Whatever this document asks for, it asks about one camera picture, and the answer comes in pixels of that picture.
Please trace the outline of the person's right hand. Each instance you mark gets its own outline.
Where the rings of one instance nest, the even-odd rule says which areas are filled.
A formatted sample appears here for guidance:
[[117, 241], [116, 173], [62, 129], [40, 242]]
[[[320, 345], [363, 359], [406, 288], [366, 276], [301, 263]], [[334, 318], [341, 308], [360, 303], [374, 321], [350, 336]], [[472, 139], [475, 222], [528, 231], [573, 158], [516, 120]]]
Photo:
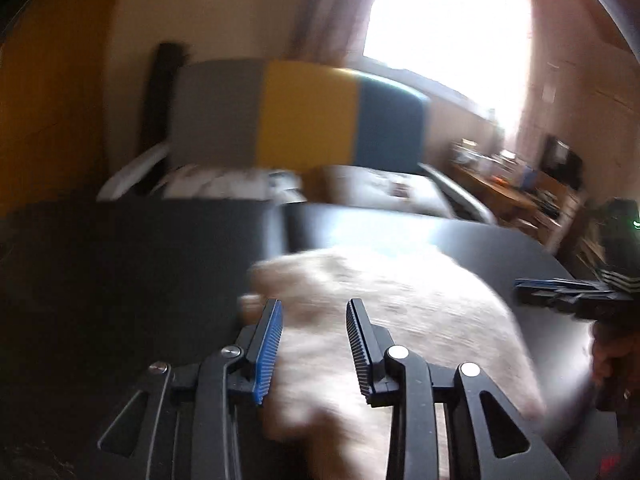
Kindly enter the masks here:
[[639, 411], [639, 323], [594, 322], [591, 375], [600, 411], [636, 417]]

